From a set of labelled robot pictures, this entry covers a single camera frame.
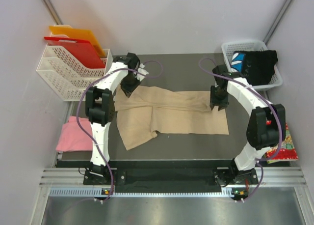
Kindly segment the beige t shirt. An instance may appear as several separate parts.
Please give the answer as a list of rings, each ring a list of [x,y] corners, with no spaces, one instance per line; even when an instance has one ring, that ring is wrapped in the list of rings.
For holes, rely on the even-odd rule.
[[[117,88],[117,128],[126,150],[162,134],[228,135],[226,112],[211,109],[209,91],[173,92],[140,86],[130,97]]]

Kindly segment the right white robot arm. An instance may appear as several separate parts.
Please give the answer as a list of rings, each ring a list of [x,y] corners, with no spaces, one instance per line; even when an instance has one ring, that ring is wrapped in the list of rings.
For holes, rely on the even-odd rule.
[[[210,108],[226,109],[229,96],[233,96],[249,115],[246,145],[232,159],[228,172],[215,173],[217,182],[223,186],[230,182],[239,184],[252,175],[256,162],[267,151],[285,139],[286,110],[281,104],[265,100],[240,72],[229,72],[226,65],[218,65],[212,72],[215,85],[210,88]]]

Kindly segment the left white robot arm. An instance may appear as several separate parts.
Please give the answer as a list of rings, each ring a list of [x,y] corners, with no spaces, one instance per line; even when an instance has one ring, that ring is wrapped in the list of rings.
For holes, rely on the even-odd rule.
[[[85,184],[109,185],[111,172],[108,161],[108,133],[115,117],[114,93],[121,88],[130,97],[141,81],[148,75],[144,65],[134,53],[113,59],[109,71],[102,80],[87,88],[85,94],[85,114],[92,128],[91,165],[85,173]]]

